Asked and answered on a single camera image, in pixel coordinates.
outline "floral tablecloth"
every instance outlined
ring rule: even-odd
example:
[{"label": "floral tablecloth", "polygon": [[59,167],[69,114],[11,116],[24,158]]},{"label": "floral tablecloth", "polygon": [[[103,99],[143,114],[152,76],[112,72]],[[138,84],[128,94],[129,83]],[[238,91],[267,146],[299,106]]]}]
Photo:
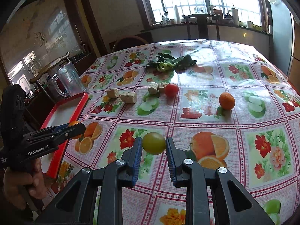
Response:
[{"label": "floral tablecloth", "polygon": [[[159,52],[175,58],[189,54],[197,65],[182,72],[145,71]],[[280,223],[297,208],[300,97],[254,47],[210,40],[137,46],[98,58],[81,78],[90,100],[79,121],[91,137],[70,141],[45,203],[82,167],[105,167],[137,136],[155,131],[173,137],[177,148],[203,166],[227,167],[261,206],[279,200]],[[156,109],[140,113],[151,82],[176,83],[180,90],[174,99],[160,95]],[[136,92],[138,100],[134,105],[110,101],[108,88]],[[222,92],[235,98],[231,113],[219,107]],[[214,224],[210,190],[208,196]],[[143,151],[136,186],[123,189],[124,224],[183,224],[185,201],[186,189],[176,189],[170,180],[165,152]]]}]

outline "tofu piece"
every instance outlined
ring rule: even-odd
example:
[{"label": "tofu piece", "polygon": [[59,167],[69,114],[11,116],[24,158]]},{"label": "tofu piece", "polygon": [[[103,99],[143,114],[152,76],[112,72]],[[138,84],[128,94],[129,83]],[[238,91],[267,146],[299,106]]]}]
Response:
[{"label": "tofu piece", "polygon": [[158,89],[158,83],[151,82],[149,87],[148,87],[149,93],[151,95],[155,95],[157,93],[157,89]]},{"label": "tofu piece", "polygon": [[158,90],[160,93],[164,93],[165,92],[165,87],[167,86],[168,83],[166,82],[162,82],[158,85]]},{"label": "tofu piece", "polygon": [[107,93],[107,96],[109,98],[117,98],[120,96],[120,91],[116,88],[113,88],[113,89],[107,89],[106,90],[106,93]]},{"label": "tofu piece", "polygon": [[137,94],[135,92],[124,92],[121,94],[121,101],[134,104],[137,102]]}]

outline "wooden chair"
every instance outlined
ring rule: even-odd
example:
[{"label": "wooden chair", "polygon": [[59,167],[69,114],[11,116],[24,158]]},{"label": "wooden chair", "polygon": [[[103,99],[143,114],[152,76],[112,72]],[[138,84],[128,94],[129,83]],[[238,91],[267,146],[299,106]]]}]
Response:
[{"label": "wooden chair", "polygon": [[191,30],[190,30],[190,24],[189,24],[189,18],[196,18],[197,19],[197,25],[198,25],[198,33],[199,33],[199,39],[209,39],[208,38],[208,28],[207,28],[207,21],[206,18],[213,18],[216,20],[216,29],[217,29],[217,39],[220,40],[220,32],[219,32],[219,23],[218,19],[220,19],[221,15],[211,15],[208,13],[197,13],[197,14],[191,14],[191,15],[182,15],[182,17],[185,18],[186,24],[187,24],[187,37],[190,40],[191,39]]},{"label": "wooden chair", "polygon": [[136,35],[130,35],[116,41],[115,45],[113,46],[112,52],[145,44],[149,44],[149,42]]}]

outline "red tray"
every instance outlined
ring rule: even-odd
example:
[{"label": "red tray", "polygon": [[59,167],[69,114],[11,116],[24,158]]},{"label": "red tray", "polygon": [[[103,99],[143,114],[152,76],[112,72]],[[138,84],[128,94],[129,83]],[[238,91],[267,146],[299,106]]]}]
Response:
[{"label": "red tray", "polygon": [[[41,129],[78,120],[88,99],[88,94],[86,92],[82,92],[57,102],[44,121]],[[69,140],[66,140],[63,144],[59,145],[58,150],[54,153],[42,157],[42,171],[53,179],[57,178],[59,166],[62,162],[68,142]]]}]

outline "plastic pitcher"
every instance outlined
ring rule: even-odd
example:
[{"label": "plastic pitcher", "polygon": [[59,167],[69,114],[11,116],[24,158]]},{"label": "plastic pitcher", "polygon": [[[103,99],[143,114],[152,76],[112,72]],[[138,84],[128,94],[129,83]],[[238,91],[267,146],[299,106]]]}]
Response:
[{"label": "plastic pitcher", "polygon": [[78,72],[72,62],[65,64],[63,67],[57,70],[56,74],[64,88],[67,90],[67,93],[62,92],[57,85],[57,78],[55,78],[54,83],[56,90],[62,96],[66,97],[68,94],[70,96],[74,96],[86,91],[86,88],[83,86]]}]

